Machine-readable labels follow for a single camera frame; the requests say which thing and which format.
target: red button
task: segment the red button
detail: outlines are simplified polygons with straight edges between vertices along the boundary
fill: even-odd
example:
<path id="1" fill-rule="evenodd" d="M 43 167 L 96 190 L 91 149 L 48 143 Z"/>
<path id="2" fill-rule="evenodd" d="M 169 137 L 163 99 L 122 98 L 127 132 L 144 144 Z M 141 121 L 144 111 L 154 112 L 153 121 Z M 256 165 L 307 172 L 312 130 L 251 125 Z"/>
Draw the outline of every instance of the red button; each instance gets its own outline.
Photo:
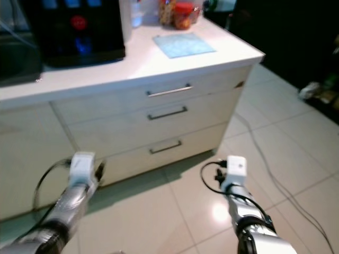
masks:
<path id="1" fill-rule="evenodd" d="M 84 30 L 87 28 L 87 20 L 80 16 L 76 15 L 70 19 L 70 24 L 76 29 L 76 30 Z"/>

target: drawer handle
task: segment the drawer handle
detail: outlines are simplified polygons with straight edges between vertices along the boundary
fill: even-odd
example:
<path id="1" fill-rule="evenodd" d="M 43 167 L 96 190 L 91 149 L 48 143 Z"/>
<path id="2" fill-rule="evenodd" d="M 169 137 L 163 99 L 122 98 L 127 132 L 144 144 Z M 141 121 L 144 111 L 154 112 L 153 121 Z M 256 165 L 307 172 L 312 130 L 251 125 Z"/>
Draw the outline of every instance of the drawer handle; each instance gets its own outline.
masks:
<path id="1" fill-rule="evenodd" d="M 180 140 L 178 140 L 178 144 L 175 144 L 174 146 L 166 147 L 166 148 L 163 148 L 163 149 L 160 149 L 160 150 L 156 150 L 156 151 L 154 151 L 153 149 L 150 149 L 149 152 L 150 152 L 151 155 L 153 155 L 155 153 L 163 152 L 163 151 L 175 148 L 175 147 L 179 147 L 181 145 L 182 145 L 182 142 Z"/>
<path id="2" fill-rule="evenodd" d="M 191 86 L 191 84 L 186 84 L 186 86 L 182 87 L 182 88 L 164 91 L 164 92 L 160 92 L 160 93 L 156 93 L 156 94 L 152 94 L 150 91 L 147 91 L 146 94 L 147 94 L 148 97 L 151 98 L 151 97 L 155 97 L 155 96 L 161 96 L 161 95 L 165 95 L 165 94 L 171 94 L 171 93 L 186 91 L 186 90 L 189 90 L 189 89 L 192 89 L 192 88 L 193 88 L 193 86 Z"/>
<path id="3" fill-rule="evenodd" d="M 184 113 L 184 112 L 187 112 L 187 111 L 188 111 L 187 107 L 184 106 L 184 107 L 182 107 L 182 110 L 179 110 L 179 111 L 175 111 L 175 112 L 172 112 L 172 113 L 159 115 L 159 116 L 148 115 L 147 117 L 148 117 L 149 120 L 155 120 L 155 119 L 167 117 L 167 116 L 170 116 L 170 115 L 181 114 L 181 113 Z"/>

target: red lid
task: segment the red lid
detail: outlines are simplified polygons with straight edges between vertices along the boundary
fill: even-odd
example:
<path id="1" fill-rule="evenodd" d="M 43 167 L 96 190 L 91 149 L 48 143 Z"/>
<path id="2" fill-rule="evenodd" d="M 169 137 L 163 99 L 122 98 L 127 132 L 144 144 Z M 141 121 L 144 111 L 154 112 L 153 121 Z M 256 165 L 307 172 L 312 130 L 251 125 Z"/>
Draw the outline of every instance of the red lid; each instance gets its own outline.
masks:
<path id="1" fill-rule="evenodd" d="M 190 14 L 193 11 L 193 3 L 177 3 L 175 11 L 178 13 Z"/>

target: tile floor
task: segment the tile floor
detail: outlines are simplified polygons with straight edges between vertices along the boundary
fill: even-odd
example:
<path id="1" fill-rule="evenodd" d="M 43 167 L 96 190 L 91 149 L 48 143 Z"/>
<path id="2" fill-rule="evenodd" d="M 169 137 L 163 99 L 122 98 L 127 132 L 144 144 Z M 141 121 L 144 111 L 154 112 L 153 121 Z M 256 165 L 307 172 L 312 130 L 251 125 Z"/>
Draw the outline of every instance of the tile floor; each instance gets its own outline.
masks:
<path id="1" fill-rule="evenodd" d="M 249 121 L 273 173 L 322 224 L 339 253 L 339 126 L 299 101 L 295 88 L 262 66 L 251 73 L 236 112 Z M 206 161 L 229 154 L 247 158 L 248 189 L 298 254 L 330 253 L 320 233 L 272 184 L 248 129 L 236 117 L 216 155 L 207 152 L 98 192 L 63 253 L 237 253 L 228 204 L 199 177 Z M 213 175 L 206 172 L 217 187 Z M 17 233 L 9 224 L 2 234 L 6 230 Z"/>

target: food container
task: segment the food container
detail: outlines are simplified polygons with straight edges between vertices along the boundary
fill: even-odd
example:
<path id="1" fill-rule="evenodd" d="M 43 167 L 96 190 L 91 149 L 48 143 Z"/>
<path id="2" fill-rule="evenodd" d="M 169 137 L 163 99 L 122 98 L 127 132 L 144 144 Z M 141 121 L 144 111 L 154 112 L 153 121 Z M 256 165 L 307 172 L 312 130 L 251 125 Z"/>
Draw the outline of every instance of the food container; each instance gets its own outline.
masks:
<path id="1" fill-rule="evenodd" d="M 199 17 L 199 14 L 200 14 L 200 7 L 199 6 L 195 6 L 193 8 L 193 11 L 191 13 L 191 22 L 192 24 L 196 24 L 197 20 L 198 20 L 198 17 Z"/>
<path id="2" fill-rule="evenodd" d="M 173 23 L 173 14 L 176 0 L 159 0 L 159 21 L 162 25 Z"/>
<path id="3" fill-rule="evenodd" d="M 192 3 L 177 3 L 174 8 L 174 25 L 177 29 L 186 30 L 191 27 Z"/>

